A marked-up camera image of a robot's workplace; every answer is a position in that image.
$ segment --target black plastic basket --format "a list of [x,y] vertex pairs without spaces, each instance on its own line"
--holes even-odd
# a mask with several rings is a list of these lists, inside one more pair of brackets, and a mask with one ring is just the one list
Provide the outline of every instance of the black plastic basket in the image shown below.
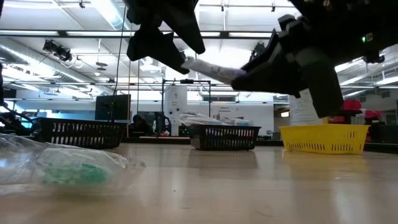
[[113,149],[120,145],[126,125],[102,121],[36,118],[35,140],[88,149]]
[[251,150],[261,127],[193,124],[191,145],[200,150]]

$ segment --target yellow basket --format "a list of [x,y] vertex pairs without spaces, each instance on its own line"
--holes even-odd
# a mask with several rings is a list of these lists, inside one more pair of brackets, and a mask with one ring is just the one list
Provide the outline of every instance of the yellow basket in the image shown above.
[[366,125],[319,124],[280,127],[286,149],[324,154],[360,154],[368,131]]

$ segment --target clear plastic bag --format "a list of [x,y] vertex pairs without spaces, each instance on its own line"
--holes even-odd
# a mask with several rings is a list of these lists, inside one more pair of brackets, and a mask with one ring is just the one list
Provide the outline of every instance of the clear plastic bag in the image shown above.
[[192,124],[229,125],[217,119],[209,118],[208,116],[196,112],[182,113],[179,120],[186,126],[191,126]]
[[0,194],[30,190],[77,194],[123,191],[144,168],[145,164],[132,155],[126,158],[0,134]]

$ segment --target black monitor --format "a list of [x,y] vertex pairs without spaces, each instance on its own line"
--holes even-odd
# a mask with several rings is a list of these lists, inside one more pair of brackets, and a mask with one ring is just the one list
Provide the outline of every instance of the black monitor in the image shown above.
[[131,95],[97,96],[95,120],[114,121],[130,119],[130,99]]

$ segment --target table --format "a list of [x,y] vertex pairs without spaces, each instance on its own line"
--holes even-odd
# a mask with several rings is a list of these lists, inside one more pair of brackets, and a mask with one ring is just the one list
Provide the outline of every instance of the table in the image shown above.
[[107,197],[0,196],[0,223],[395,223],[398,155],[121,144],[147,168]]

